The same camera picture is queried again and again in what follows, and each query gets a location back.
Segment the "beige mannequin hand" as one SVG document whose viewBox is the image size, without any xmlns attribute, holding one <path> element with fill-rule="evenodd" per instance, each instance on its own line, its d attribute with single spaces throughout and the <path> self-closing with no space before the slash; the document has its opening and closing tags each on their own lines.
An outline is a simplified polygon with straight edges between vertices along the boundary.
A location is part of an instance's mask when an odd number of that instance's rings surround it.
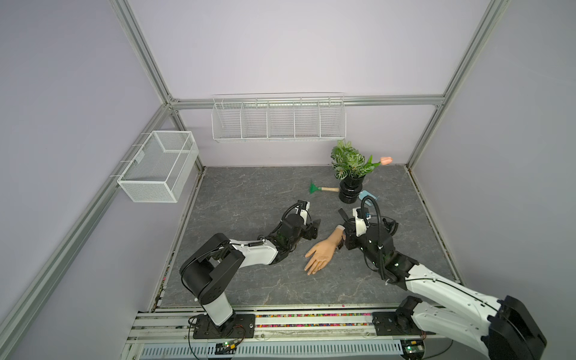
<svg viewBox="0 0 576 360">
<path fill-rule="evenodd" d="M 316 274 L 330 263 L 336 250 L 338 250 L 337 244 L 341 239 L 342 230 L 345 230 L 344 226 L 336 226 L 328 238 L 316 243 L 306 253 L 304 257 L 307 259 L 307 264 L 304 270 L 308 275 Z"/>
</svg>

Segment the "black wrist watch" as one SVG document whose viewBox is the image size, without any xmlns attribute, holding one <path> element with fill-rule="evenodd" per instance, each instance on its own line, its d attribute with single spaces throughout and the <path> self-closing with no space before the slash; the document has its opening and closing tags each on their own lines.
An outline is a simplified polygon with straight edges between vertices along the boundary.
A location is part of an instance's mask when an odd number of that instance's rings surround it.
<svg viewBox="0 0 576 360">
<path fill-rule="evenodd" d="M 342 234 L 340 236 L 340 241 L 339 241 L 339 243 L 337 243 L 337 249 L 338 250 L 342 249 L 342 247 L 345 245 L 346 239 L 347 239 L 347 234 L 346 234 L 346 231 L 343 229 Z"/>
</svg>

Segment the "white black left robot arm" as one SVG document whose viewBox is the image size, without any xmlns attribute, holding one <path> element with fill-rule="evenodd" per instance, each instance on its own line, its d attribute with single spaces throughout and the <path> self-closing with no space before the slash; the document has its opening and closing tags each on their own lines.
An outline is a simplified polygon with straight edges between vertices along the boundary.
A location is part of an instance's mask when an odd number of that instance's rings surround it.
<svg viewBox="0 0 576 360">
<path fill-rule="evenodd" d="M 283 215 L 270 234 L 255 241 L 235 240 L 216 233 L 181 266 L 181 283 L 193 294 L 210 323 L 222 329 L 235 316 L 225 290 L 238 270 L 283 261 L 301 239 L 317 237 L 320 223 L 308 211 L 300 210 Z"/>
</svg>

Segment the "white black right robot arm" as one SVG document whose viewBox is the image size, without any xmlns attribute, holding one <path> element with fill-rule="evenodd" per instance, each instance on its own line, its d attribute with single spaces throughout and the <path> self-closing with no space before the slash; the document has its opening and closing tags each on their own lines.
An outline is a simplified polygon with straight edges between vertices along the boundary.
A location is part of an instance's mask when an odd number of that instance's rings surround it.
<svg viewBox="0 0 576 360">
<path fill-rule="evenodd" d="M 397 251 L 383 219 L 360 207 L 350 217 L 339 213 L 346 248 L 358 248 L 383 281 L 411 293 L 395 312 L 404 331 L 433 332 L 489 359 L 542 357 L 547 339 L 521 300 L 485 295 L 435 273 Z"/>
</svg>

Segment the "black gooseneck hand stand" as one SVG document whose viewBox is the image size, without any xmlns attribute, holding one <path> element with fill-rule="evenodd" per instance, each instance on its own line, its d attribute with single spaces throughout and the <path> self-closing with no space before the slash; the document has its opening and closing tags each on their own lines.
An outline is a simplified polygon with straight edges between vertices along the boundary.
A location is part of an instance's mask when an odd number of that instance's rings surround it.
<svg viewBox="0 0 576 360">
<path fill-rule="evenodd" d="M 367 210 L 366 208 L 366 203 L 365 203 L 366 199 L 364 199 L 363 201 L 361 201 L 361 205 L 360 207 L 363 210 Z M 379 276 L 381 277 L 381 279 L 384 281 L 386 279 L 386 275 L 385 275 L 385 270 L 384 270 L 384 265 L 383 265 L 383 244 L 381 242 L 381 216 L 380 216 L 380 208 L 377 205 L 377 201 L 373 200 L 372 202 L 372 206 L 374 207 L 375 211 L 376 211 L 376 225 L 375 226 L 371 226 L 369 224 L 369 228 L 367 228 L 367 232 L 366 232 L 366 236 L 368 240 L 373 240 L 373 242 L 376 244 L 376 250 L 373 252 L 373 263 L 375 268 L 371 268 L 368 265 L 368 259 L 369 259 L 369 251 L 368 251 L 368 247 L 366 247 L 366 250 L 363 251 L 363 256 L 364 256 L 364 262 L 366 264 L 366 266 L 372 271 L 372 272 L 377 272 L 379 274 Z"/>
</svg>

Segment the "black plant pot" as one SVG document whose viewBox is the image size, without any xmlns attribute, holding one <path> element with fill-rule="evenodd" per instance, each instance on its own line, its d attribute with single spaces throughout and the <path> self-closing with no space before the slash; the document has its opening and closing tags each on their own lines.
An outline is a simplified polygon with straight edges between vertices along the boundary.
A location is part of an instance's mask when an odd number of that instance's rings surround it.
<svg viewBox="0 0 576 360">
<path fill-rule="evenodd" d="M 351 204 L 357 201 L 359 194 L 363 189 L 363 181 L 365 177 L 355 178 L 347 176 L 339 183 L 339 199 L 341 202 Z"/>
</svg>

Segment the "light blue toy fork tool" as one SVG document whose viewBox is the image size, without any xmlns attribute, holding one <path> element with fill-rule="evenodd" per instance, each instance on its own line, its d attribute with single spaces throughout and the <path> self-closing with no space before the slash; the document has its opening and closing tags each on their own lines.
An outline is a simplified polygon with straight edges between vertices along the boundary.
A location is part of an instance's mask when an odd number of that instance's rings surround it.
<svg viewBox="0 0 576 360">
<path fill-rule="evenodd" d="M 365 203 L 368 204 L 369 206 L 372 205 L 373 200 L 377 200 L 378 197 L 374 196 L 372 193 L 370 193 L 367 190 L 362 190 L 359 194 L 358 194 L 358 199 L 360 201 L 366 200 Z"/>
</svg>

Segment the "green artificial plant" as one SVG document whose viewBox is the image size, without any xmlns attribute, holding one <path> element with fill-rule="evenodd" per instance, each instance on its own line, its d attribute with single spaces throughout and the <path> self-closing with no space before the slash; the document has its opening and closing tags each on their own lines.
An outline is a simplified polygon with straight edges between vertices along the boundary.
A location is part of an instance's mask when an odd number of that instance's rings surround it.
<svg viewBox="0 0 576 360">
<path fill-rule="evenodd" d="M 356 148 L 351 141 L 340 139 L 337 145 L 331 150 L 331 166 L 336 179 L 343 180 L 347 177 L 360 179 L 372 173 L 380 161 L 373 161 L 373 157 L 366 158 Z"/>
</svg>

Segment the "pink artificial tulip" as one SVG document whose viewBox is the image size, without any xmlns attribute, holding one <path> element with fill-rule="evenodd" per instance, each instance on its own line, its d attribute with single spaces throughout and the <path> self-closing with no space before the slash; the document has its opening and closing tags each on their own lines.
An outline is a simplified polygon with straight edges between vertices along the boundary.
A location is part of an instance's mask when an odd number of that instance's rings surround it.
<svg viewBox="0 0 576 360">
<path fill-rule="evenodd" d="M 392 157 L 381 157 L 379 160 L 374 160 L 372 156 L 369 157 L 366 165 L 369 167 L 378 167 L 389 165 L 393 162 Z"/>
</svg>

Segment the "right green circuit board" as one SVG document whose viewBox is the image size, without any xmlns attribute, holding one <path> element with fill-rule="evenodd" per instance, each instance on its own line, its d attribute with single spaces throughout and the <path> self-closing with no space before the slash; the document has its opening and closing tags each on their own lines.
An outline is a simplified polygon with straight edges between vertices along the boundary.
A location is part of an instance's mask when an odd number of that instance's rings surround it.
<svg viewBox="0 0 576 360">
<path fill-rule="evenodd" d="M 425 355 L 425 342 L 423 340 L 401 340 L 401 357 L 406 360 L 422 360 Z"/>
</svg>

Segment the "green circuit board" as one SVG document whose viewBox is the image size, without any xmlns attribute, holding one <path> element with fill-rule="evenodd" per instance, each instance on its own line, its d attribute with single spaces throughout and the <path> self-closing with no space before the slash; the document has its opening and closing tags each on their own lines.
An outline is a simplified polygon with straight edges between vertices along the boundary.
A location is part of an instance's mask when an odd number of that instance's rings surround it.
<svg viewBox="0 0 576 360">
<path fill-rule="evenodd" d="M 401 340 L 401 357 L 406 360 L 422 360 L 425 355 L 425 342 L 423 340 Z"/>
<path fill-rule="evenodd" d="M 231 356 L 236 353 L 237 343 L 225 342 L 214 345 L 215 356 Z"/>
</svg>

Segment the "left green circuit board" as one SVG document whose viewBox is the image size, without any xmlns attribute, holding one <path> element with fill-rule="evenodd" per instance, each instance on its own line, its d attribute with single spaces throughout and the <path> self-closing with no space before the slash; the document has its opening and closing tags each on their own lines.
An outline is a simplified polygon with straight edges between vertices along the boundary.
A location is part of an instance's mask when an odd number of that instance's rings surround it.
<svg viewBox="0 0 576 360">
<path fill-rule="evenodd" d="M 231 356 L 236 353 L 237 343 L 225 342 L 214 345 L 215 356 Z"/>
</svg>

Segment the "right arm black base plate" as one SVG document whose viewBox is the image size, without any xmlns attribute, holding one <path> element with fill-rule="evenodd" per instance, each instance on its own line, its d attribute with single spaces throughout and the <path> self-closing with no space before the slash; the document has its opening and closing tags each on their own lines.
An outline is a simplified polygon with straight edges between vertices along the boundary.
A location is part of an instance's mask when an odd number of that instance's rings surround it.
<svg viewBox="0 0 576 360">
<path fill-rule="evenodd" d="M 410 316 L 391 311 L 373 312 L 372 323 L 377 336 L 419 336 L 422 339 L 428 336 Z"/>
</svg>

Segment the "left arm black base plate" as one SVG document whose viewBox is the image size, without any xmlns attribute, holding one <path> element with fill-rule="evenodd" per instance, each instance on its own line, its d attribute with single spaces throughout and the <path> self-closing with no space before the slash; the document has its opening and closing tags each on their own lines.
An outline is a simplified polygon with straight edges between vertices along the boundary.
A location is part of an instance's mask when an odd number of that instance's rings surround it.
<svg viewBox="0 0 576 360">
<path fill-rule="evenodd" d="M 253 338 L 256 329 L 254 314 L 234 313 L 223 325 L 215 325 L 210 317 L 201 314 L 190 318 L 193 339 Z"/>
</svg>

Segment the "aluminium mounting rail frame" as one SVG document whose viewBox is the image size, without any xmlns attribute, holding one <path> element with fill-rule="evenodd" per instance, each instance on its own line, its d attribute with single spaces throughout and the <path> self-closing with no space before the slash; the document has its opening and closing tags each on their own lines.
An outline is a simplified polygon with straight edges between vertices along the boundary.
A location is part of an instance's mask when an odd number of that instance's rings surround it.
<svg viewBox="0 0 576 360">
<path fill-rule="evenodd" d="M 454 340 L 438 334 L 419 336 L 377 336 L 372 313 L 392 311 L 391 307 L 360 305 L 305 305 L 303 307 L 240 307 L 237 314 L 254 314 L 253 338 L 193 339 L 190 318 L 202 314 L 198 308 L 161 308 L 152 313 L 139 313 L 133 322 L 121 359 L 139 359 L 149 344 L 237 343 L 249 341 L 360 341 L 423 340 L 423 359 L 482 359 L 482 355 Z M 403 359 L 401 356 L 349 356 L 342 358 L 284 359 Z"/>
</svg>

